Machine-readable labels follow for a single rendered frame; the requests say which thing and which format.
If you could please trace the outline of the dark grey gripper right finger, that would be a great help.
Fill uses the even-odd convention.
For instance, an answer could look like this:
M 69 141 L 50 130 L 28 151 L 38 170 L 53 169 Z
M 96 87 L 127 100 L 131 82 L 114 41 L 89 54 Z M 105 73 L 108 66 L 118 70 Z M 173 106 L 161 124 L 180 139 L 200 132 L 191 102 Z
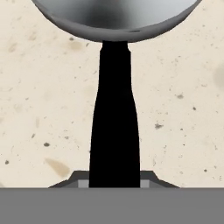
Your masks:
M 140 171 L 141 188 L 177 188 L 176 185 L 159 179 L 154 171 Z

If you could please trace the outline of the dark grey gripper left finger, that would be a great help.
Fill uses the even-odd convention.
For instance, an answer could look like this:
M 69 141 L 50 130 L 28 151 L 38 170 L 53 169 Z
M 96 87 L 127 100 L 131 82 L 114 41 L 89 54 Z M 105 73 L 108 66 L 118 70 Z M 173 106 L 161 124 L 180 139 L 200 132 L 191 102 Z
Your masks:
M 88 188 L 89 171 L 74 171 L 69 179 L 63 180 L 51 188 Z

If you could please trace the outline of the grey pan with black handle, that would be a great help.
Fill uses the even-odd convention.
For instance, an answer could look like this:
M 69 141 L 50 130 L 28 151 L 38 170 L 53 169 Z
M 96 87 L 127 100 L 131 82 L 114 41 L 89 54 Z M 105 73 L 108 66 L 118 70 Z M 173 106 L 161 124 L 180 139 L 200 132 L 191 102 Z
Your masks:
M 90 188 L 139 188 L 140 147 L 130 43 L 183 22 L 201 0 L 32 0 L 75 37 L 101 43 L 90 143 Z

